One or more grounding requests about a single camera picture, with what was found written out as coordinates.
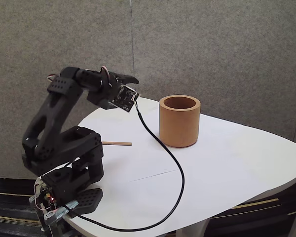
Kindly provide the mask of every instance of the cardboard tube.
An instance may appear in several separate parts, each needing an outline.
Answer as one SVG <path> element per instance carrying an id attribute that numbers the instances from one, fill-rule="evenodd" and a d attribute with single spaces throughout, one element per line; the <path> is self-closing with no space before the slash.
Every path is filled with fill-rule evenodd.
<path id="1" fill-rule="evenodd" d="M 160 140 L 171 147 L 188 147 L 198 138 L 201 102 L 188 95 L 170 95 L 159 101 Z"/>

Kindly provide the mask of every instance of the striped carpet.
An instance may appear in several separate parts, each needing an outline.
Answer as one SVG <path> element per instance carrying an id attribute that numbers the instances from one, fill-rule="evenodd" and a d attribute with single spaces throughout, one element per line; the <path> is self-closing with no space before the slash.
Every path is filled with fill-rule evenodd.
<path id="1" fill-rule="evenodd" d="M 33 185 L 34 180 L 0 179 L 0 237 L 45 236 L 29 206 Z M 213 217 L 205 237 L 286 237 L 295 216 L 296 184 Z"/>

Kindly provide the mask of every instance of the circuit board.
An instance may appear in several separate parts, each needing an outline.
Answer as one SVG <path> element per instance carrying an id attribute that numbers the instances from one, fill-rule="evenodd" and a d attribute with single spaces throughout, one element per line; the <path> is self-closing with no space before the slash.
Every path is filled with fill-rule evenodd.
<path id="1" fill-rule="evenodd" d="M 127 112 L 130 112 L 134 105 L 134 101 L 136 101 L 138 97 L 139 94 L 135 90 L 126 85 L 122 85 L 118 94 L 112 100 L 112 104 Z"/>

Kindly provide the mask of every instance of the white table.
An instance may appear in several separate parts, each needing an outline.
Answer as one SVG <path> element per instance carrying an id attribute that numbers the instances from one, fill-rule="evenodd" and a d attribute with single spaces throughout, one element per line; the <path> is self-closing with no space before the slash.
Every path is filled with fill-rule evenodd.
<path id="1" fill-rule="evenodd" d="M 148 127 L 158 134 L 158 102 L 140 98 L 138 105 Z M 104 196 L 97 209 L 85 216 L 126 229 L 161 220 L 177 200 L 181 175 L 171 157 L 145 131 L 135 108 L 129 114 L 97 109 L 79 126 L 100 133 L 103 141 L 133 142 L 132 146 L 104 146 L 104 177 L 90 186 L 101 187 Z M 185 172 L 185 191 L 163 224 L 121 233 L 78 217 L 65 217 L 66 221 L 87 237 L 155 237 L 187 226 L 185 235 L 192 236 L 188 234 L 191 227 L 206 226 L 212 216 L 296 182 L 295 143 L 222 119 L 201 115 L 197 143 L 170 150 Z"/>

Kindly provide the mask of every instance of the gray wall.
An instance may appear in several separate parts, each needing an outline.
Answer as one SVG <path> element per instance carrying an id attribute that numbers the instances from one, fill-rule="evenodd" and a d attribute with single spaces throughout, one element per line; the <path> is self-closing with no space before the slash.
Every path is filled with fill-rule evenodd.
<path id="1" fill-rule="evenodd" d="M 159 100 L 294 139 L 296 0 L 0 0 L 0 177 L 32 177 L 21 138 L 65 66 L 135 74 Z M 81 100 L 70 122 L 95 107 Z"/>

